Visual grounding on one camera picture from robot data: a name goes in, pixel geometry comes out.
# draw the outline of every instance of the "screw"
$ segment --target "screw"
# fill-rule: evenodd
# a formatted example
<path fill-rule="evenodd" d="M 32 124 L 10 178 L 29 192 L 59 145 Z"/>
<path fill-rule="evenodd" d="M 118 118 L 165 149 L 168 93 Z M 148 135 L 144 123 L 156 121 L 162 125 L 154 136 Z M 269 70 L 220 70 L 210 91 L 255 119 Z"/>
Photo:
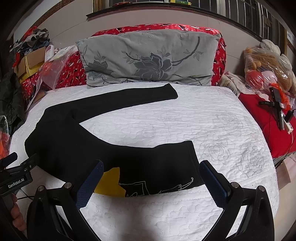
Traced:
<path fill-rule="evenodd" d="M 39 186 L 39 187 L 38 187 L 38 191 L 39 191 L 39 192 L 41 192 L 41 191 L 43 191 L 43 190 L 44 190 L 44 186 Z"/>
<path fill-rule="evenodd" d="M 236 183 L 236 182 L 232 182 L 232 183 L 231 183 L 231 186 L 233 186 L 234 188 L 238 188 L 238 187 L 239 187 L 239 184 Z"/>
<path fill-rule="evenodd" d="M 65 187 L 65 188 L 70 188 L 71 186 L 72 186 L 72 183 L 65 183 L 65 184 L 64 184 L 64 187 Z"/>
<path fill-rule="evenodd" d="M 259 190 L 262 191 L 262 192 L 264 192 L 265 191 L 265 187 L 259 186 Z"/>

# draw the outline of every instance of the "finger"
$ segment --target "finger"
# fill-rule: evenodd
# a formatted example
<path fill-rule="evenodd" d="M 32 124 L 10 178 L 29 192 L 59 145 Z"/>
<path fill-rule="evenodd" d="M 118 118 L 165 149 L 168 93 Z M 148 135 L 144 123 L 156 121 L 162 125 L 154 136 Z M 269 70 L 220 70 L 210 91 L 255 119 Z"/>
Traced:
<path fill-rule="evenodd" d="M 26 225 L 26 223 L 24 222 L 20 227 L 18 227 L 17 228 L 18 230 L 20 230 L 20 231 L 24 231 L 24 230 L 26 230 L 27 229 L 27 225 Z"/>
<path fill-rule="evenodd" d="M 16 228 L 21 227 L 24 224 L 24 218 L 22 216 L 22 214 L 20 214 L 15 220 L 12 221 L 13 226 L 15 226 Z"/>
<path fill-rule="evenodd" d="M 15 196 L 13 193 L 11 194 L 11 196 L 12 196 L 13 202 L 17 202 L 17 196 Z"/>
<path fill-rule="evenodd" d="M 16 203 L 14 204 L 13 208 L 11 209 L 10 214 L 13 219 L 16 219 L 20 215 L 20 209 Z"/>

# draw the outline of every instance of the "gray pillow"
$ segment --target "gray pillow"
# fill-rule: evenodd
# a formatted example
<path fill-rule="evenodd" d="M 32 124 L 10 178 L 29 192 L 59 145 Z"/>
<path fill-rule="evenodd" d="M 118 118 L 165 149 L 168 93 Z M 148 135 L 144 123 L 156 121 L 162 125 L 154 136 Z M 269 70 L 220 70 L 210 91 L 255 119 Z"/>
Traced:
<path fill-rule="evenodd" d="M 140 81 L 210 86 L 219 39 L 163 29 L 95 36 L 76 45 L 88 86 Z"/>

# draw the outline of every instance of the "mattress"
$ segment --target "mattress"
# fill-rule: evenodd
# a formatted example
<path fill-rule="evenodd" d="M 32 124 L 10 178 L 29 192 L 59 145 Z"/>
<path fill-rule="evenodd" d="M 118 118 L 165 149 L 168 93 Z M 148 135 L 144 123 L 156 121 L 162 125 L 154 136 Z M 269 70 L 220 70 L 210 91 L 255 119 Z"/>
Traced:
<path fill-rule="evenodd" d="M 110 91 L 162 85 L 124 83 L 49 91 L 31 108 L 26 123 L 12 136 L 10 152 L 17 152 L 19 157 L 13 165 L 27 158 L 24 142 L 47 107 Z M 272 157 L 258 124 L 243 104 L 227 88 L 172 86 L 178 93 L 175 100 L 116 110 L 81 125 L 98 138 L 117 145 L 154 147 L 191 140 L 198 160 L 208 160 L 230 182 L 236 181 L 245 188 L 263 185 L 275 216 L 279 192 Z M 28 195 L 34 195 L 39 185 L 47 188 L 63 185 L 39 167 L 32 170 L 32 176 L 34 181 L 23 188 Z M 29 202 L 28 199 L 18 201 L 23 214 Z M 238 229 L 244 210 L 242 207 L 230 234 Z M 81 212 L 102 241 L 180 241 L 202 240 L 222 209 L 202 185 L 174 193 L 130 198 L 93 194 Z"/>

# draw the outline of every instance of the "cardboard box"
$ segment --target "cardboard box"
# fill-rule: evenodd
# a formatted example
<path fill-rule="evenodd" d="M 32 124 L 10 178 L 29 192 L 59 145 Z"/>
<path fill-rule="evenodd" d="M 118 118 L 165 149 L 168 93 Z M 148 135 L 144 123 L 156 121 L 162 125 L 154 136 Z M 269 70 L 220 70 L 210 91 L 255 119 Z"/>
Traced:
<path fill-rule="evenodd" d="M 14 68 L 20 83 L 37 73 L 44 63 L 46 47 L 37 49 L 22 58 L 18 66 Z"/>

